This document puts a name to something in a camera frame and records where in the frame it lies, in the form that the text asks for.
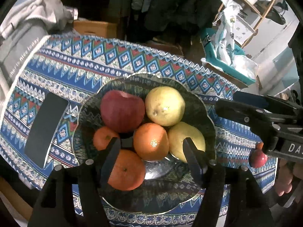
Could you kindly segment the right hand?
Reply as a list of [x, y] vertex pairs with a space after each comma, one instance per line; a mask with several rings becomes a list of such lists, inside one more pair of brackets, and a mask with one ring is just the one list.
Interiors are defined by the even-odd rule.
[[283, 196], [291, 191], [294, 177], [302, 179], [302, 163], [295, 163], [293, 169], [290, 170], [287, 161], [280, 159], [278, 178], [275, 181], [275, 191], [278, 196]]

